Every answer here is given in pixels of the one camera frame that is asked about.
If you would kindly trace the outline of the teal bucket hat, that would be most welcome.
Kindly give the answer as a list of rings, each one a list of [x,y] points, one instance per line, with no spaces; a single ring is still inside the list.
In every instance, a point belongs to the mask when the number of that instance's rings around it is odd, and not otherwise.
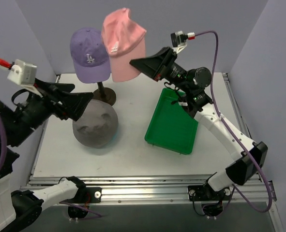
[[[109,142],[109,145],[112,145],[114,142],[117,141],[118,135],[119,135],[119,129],[116,130],[115,134],[113,135],[113,137],[111,138],[111,140]]]

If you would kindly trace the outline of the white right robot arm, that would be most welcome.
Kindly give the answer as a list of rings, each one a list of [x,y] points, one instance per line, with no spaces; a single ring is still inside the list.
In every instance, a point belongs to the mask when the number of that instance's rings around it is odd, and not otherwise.
[[[154,81],[166,80],[173,85],[178,103],[183,110],[215,136],[233,159],[224,171],[209,177],[203,187],[207,199],[215,199],[220,190],[232,185],[244,185],[264,164],[268,147],[264,142],[255,142],[236,128],[220,113],[213,96],[205,92],[212,85],[213,75],[206,67],[185,70],[175,60],[177,53],[171,47],[164,47],[158,53],[146,58],[132,59],[129,63],[135,69]]]

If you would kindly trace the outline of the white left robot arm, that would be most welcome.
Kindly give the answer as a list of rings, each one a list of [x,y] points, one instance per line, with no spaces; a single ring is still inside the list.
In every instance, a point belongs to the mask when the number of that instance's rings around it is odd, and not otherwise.
[[[31,89],[12,96],[28,95],[15,110],[0,101],[0,232],[19,232],[47,208],[68,200],[79,203],[87,196],[85,183],[75,176],[41,190],[11,191],[10,187],[13,163],[19,158],[13,147],[20,146],[51,116],[77,121],[83,115],[93,93],[75,93],[74,88],[74,84],[35,80]]]

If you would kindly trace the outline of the pink baseball cap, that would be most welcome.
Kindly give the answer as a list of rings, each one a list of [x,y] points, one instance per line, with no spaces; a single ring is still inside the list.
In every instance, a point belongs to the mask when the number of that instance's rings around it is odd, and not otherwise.
[[[140,71],[130,61],[146,56],[147,31],[130,18],[130,9],[121,8],[108,14],[102,24],[102,41],[109,56],[114,82],[135,79]]]

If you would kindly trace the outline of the purple baseball cap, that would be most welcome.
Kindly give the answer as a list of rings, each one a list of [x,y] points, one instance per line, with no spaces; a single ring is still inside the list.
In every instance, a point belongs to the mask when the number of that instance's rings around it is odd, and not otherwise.
[[[75,73],[85,84],[103,82],[111,74],[109,56],[101,32],[94,28],[76,30],[70,39],[70,53]]]

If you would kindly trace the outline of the grey bucket hat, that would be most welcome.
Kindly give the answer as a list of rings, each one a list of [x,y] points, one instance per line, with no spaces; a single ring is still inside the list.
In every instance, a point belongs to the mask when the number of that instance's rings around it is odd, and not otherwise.
[[[99,100],[91,100],[79,120],[72,122],[74,137],[82,145],[102,148],[117,133],[119,119],[114,108]]]

